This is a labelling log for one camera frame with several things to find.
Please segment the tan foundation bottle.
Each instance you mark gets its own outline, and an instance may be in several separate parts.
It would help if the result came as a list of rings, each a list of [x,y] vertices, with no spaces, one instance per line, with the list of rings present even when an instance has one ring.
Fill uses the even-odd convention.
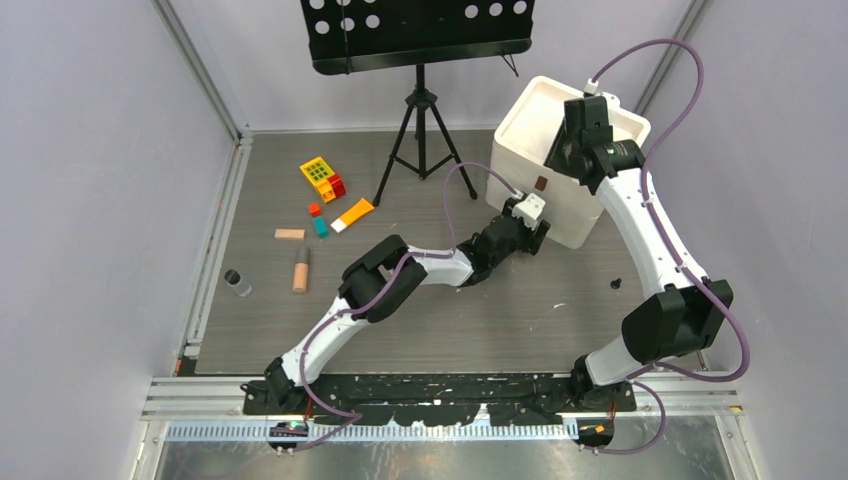
[[[296,253],[292,280],[292,291],[297,294],[305,293],[308,289],[311,250],[301,246]]]

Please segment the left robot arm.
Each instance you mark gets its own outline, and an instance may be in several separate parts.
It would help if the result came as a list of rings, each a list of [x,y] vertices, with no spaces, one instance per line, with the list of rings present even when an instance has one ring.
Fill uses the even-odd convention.
[[[284,414],[298,412],[307,387],[363,328],[393,315],[420,286],[466,288],[487,280],[516,252],[535,255],[550,229],[545,201],[534,193],[509,197],[480,232],[450,250],[420,249],[391,235],[352,263],[326,314],[292,349],[264,371],[261,399]]]

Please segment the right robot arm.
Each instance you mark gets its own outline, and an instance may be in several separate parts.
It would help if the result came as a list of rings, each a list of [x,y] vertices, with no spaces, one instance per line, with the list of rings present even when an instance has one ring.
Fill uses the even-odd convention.
[[[725,280],[712,280],[685,250],[666,220],[639,145],[616,140],[601,96],[567,100],[544,162],[597,197],[632,256],[644,301],[621,323],[620,335],[579,357],[571,397],[596,410],[626,381],[658,361],[710,347],[733,300]]]

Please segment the orange white tube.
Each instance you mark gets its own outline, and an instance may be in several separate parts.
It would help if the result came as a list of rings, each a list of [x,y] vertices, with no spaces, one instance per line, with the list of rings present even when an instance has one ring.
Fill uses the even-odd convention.
[[[366,198],[361,198],[334,220],[330,228],[336,233],[341,233],[373,210],[374,206]]]

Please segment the clear small cup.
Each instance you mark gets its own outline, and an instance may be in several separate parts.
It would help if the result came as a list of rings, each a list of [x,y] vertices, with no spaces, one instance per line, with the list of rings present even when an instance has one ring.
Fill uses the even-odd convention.
[[[235,269],[227,270],[223,275],[225,283],[241,298],[252,293],[252,285]]]

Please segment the white drawer organizer box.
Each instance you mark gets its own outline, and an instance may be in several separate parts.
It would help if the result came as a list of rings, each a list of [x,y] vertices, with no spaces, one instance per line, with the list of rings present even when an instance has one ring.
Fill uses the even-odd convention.
[[[548,239],[583,245],[608,212],[637,262],[653,262],[662,207],[646,170],[649,122],[613,95],[587,97],[548,77],[525,88],[494,134],[486,201],[503,212],[537,198],[529,222],[548,222]]]

